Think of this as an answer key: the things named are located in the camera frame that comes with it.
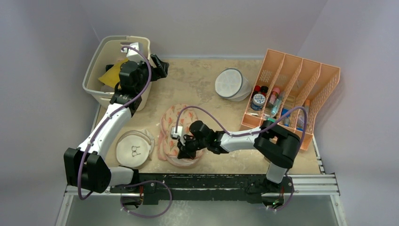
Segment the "floral bra laundry bag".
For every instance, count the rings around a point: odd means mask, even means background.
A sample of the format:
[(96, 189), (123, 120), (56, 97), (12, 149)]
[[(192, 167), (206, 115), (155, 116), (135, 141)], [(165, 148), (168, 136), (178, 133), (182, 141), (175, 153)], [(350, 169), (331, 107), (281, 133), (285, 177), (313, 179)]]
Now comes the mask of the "floral bra laundry bag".
[(187, 106), (187, 104), (173, 105), (165, 111), (160, 119), (158, 159), (168, 161), (170, 164), (180, 168), (187, 168), (196, 164), (204, 153), (203, 150), (197, 151), (193, 159), (177, 158), (179, 149), (177, 147), (177, 140), (170, 137), (172, 128), (178, 123), (178, 126), (183, 127), (184, 134), (189, 135), (190, 124), (198, 120), (198, 116), (193, 109), (184, 110), (183, 113), (180, 113)]

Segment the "yellow bra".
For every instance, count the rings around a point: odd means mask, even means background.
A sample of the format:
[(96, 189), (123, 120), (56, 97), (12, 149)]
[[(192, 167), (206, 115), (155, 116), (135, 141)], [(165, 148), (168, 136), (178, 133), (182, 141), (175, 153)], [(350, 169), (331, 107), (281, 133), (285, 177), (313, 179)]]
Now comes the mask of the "yellow bra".
[(102, 84), (114, 88), (115, 85), (120, 81), (120, 79), (119, 79), (120, 67), (123, 63), (125, 63), (127, 61), (128, 61), (128, 59), (124, 58), (123, 60), (116, 62), (101, 77), (99, 77), (98, 80)]

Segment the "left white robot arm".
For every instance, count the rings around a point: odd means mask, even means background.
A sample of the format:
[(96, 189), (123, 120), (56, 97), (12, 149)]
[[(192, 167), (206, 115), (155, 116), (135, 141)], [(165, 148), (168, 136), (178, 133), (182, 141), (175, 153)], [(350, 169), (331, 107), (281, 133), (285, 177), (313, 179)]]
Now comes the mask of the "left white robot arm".
[(105, 158), (119, 131), (138, 111), (144, 90), (152, 81), (166, 78), (169, 63), (151, 55), (154, 65), (145, 61), (121, 64), (119, 82), (114, 87), (107, 111), (92, 133), (77, 148), (64, 153), (66, 181), (69, 186), (102, 193), (109, 186), (122, 185), (128, 192), (140, 188), (137, 170), (118, 166), (108, 167)]

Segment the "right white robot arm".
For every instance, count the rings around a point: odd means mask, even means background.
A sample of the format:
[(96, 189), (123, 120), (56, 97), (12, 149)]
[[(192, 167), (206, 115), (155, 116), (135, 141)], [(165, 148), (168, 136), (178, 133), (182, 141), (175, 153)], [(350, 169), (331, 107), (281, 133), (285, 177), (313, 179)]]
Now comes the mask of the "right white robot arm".
[(171, 129), (170, 136), (177, 140), (178, 159), (193, 159), (202, 149), (214, 154), (257, 150), (270, 162), (264, 185), (271, 192), (282, 187), (283, 177), (293, 167), (302, 144), (297, 134), (271, 120), (254, 129), (237, 132), (214, 131), (202, 121), (195, 121), (189, 126), (188, 134), (182, 126), (176, 126)]

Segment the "white dome bra bag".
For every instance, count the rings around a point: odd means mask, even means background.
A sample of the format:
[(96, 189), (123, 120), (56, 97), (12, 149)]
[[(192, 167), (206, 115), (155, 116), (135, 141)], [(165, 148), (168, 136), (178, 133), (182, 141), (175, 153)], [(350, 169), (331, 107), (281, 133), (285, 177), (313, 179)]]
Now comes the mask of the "white dome bra bag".
[(154, 147), (154, 136), (148, 130), (130, 130), (118, 139), (115, 157), (119, 165), (137, 169), (151, 158)]

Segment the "cream laundry basket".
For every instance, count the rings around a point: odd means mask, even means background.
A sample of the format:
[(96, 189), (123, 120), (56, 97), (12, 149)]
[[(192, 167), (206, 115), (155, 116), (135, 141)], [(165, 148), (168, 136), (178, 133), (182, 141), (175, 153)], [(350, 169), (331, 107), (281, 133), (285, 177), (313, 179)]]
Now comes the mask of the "cream laundry basket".
[(155, 66), (155, 63), (150, 57), (151, 42), (146, 37), (126, 35), (107, 36), (102, 39), (97, 47), (86, 71), (82, 87), (88, 94), (92, 95), (102, 107), (107, 108), (110, 104), (110, 99), (113, 96), (113, 89), (111, 89), (111, 92), (101, 91), (104, 84), (99, 81), (98, 78), (106, 73), (105, 68), (107, 65), (113, 65), (126, 57), (126, 53), (121, 52), (121, 47), (123, 45), (136, 42), (141, 43), (140, 52), (148, 58), (152, 66)]

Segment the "round white mesh laundry bag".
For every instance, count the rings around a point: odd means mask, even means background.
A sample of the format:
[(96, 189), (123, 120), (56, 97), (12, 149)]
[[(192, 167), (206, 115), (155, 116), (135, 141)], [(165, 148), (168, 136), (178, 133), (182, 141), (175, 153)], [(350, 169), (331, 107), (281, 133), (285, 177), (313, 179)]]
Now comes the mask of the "round white mesh laundry bag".
[(215, 80), (218, 96), (230, 101), (242, 101), (252, 92), (248, 79), (236, 68), (223, 70)]

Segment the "blue round tin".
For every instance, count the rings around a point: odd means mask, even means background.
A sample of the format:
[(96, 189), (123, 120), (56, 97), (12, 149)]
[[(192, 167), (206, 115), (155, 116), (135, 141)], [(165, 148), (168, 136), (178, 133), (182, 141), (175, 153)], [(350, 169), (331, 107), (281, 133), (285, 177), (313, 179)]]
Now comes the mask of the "blue round tin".
[(263, 109), (265, 102), (266, 97), (263, 94), (254, 94), (250, 103), (250, 108), (254, 111), (260, 111)]

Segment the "peach desk organizer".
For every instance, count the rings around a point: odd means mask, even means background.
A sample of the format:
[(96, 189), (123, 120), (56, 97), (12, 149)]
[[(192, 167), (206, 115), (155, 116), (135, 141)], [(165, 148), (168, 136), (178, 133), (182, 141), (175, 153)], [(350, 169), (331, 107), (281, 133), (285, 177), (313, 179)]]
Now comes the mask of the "peach desk organizer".
[(306, 107), (307, 126), (301, 146), (301, 151), (306, 151), (313, 140), (317, 114), (339, 80), (339, 67), (268, 49), (254, 85), (268, 87), (267, 98), (277, 96), (274, 88), (280, 90), (282, 101), (277, 118), (284, 108)]

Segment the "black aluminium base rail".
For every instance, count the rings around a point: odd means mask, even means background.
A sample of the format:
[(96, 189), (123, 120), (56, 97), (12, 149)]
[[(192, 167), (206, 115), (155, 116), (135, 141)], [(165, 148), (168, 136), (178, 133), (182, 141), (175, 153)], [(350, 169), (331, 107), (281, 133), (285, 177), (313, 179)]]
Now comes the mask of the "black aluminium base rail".
[(134, 199), (145, 205), (159, 201), (245, 201), (266, 206), (283, 206), (297, 195), (339, 195), (335, 175), (291, 174), (281, 183), (266, 180), (264, 174), (177, 174), (139, 173), (129, 185), (109, 186), (99, 195)]

